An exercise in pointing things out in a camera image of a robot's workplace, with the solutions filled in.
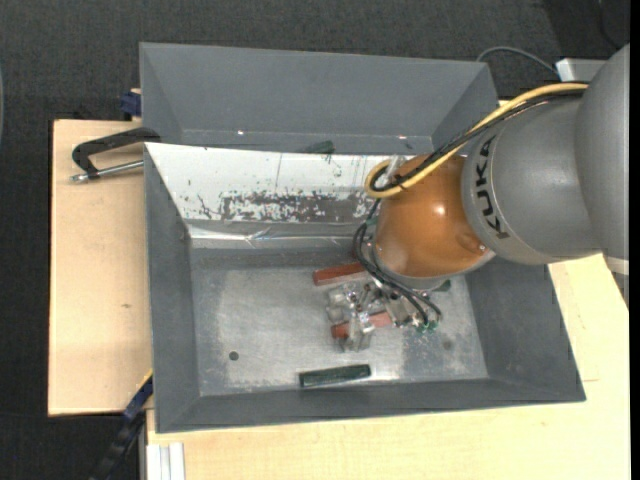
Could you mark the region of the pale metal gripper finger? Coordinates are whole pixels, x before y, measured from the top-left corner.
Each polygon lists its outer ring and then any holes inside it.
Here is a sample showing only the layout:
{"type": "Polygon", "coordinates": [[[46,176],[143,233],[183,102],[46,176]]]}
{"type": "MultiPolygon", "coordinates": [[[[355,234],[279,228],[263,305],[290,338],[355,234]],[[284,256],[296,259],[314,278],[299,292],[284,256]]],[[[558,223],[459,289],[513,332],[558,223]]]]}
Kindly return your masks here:
{"type": "Polygon", "coordinates": [[[366,313],[353,313],[346,324],[345,337],[341,347],[346,352],[359,352],[370,346],[375,326],[366,313]]]}
{"type": "Polygon", "coordinates": [[[369,283],[345,283],[328,292],[326,313],[329,319],[347,319],[366,310],[371,295],[369,283]]]}

